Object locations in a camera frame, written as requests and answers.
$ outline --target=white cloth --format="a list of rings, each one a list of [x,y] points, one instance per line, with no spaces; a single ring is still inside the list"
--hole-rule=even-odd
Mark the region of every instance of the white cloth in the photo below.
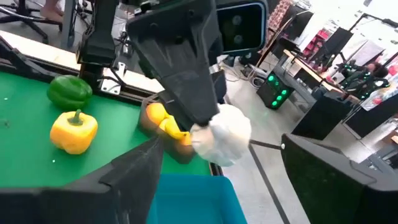
[[[190,130],[192,146],[203,159],[219,166],[231,166],[248,152],[250,120],[232,105],[218,105],[220,112],[209,125],[194,124]]]

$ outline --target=green table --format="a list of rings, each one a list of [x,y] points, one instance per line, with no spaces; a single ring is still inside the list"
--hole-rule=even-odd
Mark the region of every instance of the green table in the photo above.
[[[47,87],[0,72],[0,187],[65,185],[148,140],[137,128],[138,106],[94,96],[83,110],[98,121],[90,148],[79,156],[57,149],[49,136],[63,111],[47,99]],[[166,153],[162,173],[211,174],[209,163],[198,156],[181,165]]]

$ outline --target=blue container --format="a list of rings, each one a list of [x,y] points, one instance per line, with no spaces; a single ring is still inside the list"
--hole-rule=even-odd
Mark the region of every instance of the blue container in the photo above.
[[[245,224],[226,177],[162,174],[147,224]]]

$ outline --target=green bell pepper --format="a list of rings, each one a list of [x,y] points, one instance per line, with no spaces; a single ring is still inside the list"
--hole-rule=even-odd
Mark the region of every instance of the green bell pepper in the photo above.
[[[49,100],[59,108],[68,111],[82,109],[93,95],[93,90],[81,78],[62,75],[54,78],[47,90]]]

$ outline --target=bell pepper stem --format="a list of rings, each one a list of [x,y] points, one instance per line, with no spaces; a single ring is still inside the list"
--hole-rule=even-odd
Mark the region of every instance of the bell pepper stem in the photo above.
[[[79,118],[80,113],[81,113],[81,109],[76,110],[74,117],[68,118],[68,122],[71,125],[76,125],[76,126],[82,125],[83,121]]]

